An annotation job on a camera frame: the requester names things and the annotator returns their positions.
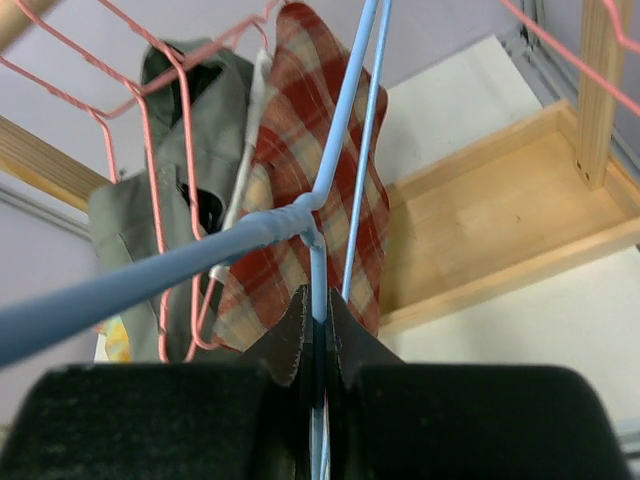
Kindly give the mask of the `blue hanger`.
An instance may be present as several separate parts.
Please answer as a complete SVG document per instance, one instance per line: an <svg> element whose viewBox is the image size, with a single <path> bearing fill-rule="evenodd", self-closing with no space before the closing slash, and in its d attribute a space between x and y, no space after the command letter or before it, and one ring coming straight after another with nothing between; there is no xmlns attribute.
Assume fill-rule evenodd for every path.
<svg viewBox="0 0 640 480"><path fill-rule="evenodd" d="M389 2L365 4L313 189L292 204L251 213L229 230L1 313L9 365L121 312L206 267L300 237L311 254L312 338L298 373L319 371L328 316L327 252L314 213L326 202L364 54L384 40ZM234 363L71 365L31 389L1 453L5 479L365 479L354 432L329 438L326 385L317 380L309 423L268 406L268 372Z"/></svg>

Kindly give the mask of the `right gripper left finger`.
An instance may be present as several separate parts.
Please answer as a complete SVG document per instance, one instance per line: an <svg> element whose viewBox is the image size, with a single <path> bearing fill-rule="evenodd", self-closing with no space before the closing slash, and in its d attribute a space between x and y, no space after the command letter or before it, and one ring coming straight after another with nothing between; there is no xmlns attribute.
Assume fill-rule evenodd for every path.
<svg viewBox="0 0 640 480"><path fill-rule="evenodd" d="M293 384L304 351L312 338L310 286L301 285L277 323L238 357L241 365L264 368L281 387Z"/></svg>

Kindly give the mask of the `lemon print skirt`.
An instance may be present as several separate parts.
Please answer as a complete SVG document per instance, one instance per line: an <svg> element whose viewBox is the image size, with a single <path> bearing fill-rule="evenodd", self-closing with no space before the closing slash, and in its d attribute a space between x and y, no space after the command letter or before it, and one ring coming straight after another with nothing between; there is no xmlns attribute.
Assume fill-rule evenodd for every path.
<svg viewBox="0 0 640 480"><path fill-rule="evenodd" d="M129 338L119 315L103 321L95 328L98 334L96 362L130 363Z"/></svg>

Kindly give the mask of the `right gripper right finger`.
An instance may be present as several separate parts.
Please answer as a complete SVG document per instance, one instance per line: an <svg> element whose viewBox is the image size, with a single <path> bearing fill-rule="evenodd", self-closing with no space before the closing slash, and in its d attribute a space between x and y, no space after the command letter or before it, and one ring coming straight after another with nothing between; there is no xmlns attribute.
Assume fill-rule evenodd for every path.
<svg viewBox="0 0 640 480"><path fill-rule="evenodd" d="M329 365L336 369L341 384L347 389L352 387L359 371L365 366L402 363L397 355L354 318L334 287L328 291L326 336Z"/></svg>

